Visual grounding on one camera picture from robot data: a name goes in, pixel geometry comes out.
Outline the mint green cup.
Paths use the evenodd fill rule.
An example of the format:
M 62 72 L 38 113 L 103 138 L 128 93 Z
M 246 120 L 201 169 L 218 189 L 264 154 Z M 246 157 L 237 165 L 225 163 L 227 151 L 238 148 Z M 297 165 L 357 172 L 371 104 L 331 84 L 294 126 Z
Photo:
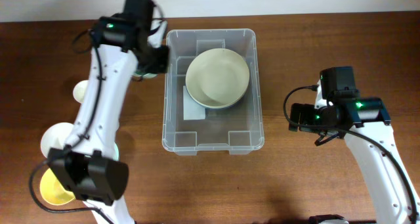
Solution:
M 132 80 L 143 81 L 145 79 L 155 78 L 156 76 L 157 76 L 157 74 L 135 72 L 132 76 Z

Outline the cream bowl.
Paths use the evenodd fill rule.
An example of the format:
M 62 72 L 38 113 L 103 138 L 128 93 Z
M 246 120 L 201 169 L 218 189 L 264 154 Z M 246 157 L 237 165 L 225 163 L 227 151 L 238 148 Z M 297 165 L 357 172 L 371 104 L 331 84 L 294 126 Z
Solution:
M 199 54 L 189 65 L 185 86 L 198 95 L 240 95 L 247 91 L 250 70 L 241 55 L 229 49 L 210 49 Z

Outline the dark blue bowl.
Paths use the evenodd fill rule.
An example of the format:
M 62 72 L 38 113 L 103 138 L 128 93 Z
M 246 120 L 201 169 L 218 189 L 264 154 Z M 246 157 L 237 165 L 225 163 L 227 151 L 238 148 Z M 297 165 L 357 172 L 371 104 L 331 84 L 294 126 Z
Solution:
M 210 108 L 210 109 L 223 109 L 223 108 L 229 108 L 231 106 L 234 106 L 238 102 L 240 102 L 244 96 L 245 93 L 242 93 L 240 95 L 215 95 L 214 97 L 210 97 L 206 94 L 192 94 L 188 93 L 189 96 L 192 98 L 192 100 L 196 103 L 198 103 L 200 106 L 203 106 L 204 108 Z

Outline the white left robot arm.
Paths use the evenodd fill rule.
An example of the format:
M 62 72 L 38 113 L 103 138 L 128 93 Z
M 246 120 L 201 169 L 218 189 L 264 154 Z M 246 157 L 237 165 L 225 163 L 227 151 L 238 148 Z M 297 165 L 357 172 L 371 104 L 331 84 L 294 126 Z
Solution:
M 166 72 L 169 48 L 162 45 L 167 21 L 101 18 L 88 30 L 92 61 L 87 88 L 70 134 L 51 147 L 39 186 L 44 201 L 80 200 L 72 212 L 93 212 L 98 223 L 134 223 L 123 196 L 129 167 L 119 161 L 115 142 L 119 117 L 133 76 Z

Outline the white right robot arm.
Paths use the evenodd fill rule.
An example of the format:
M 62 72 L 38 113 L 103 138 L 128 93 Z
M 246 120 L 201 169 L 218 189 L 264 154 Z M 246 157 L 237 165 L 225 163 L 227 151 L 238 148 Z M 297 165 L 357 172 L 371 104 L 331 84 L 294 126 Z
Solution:
M 377 97 L 330 97 L 292 105 L 289 130 L 318 134 L 315 144 L 342 139 L 355 158 L 375 208 L 377 223 L 418 223 L 419 196 L 394 139 L 390 116 Z

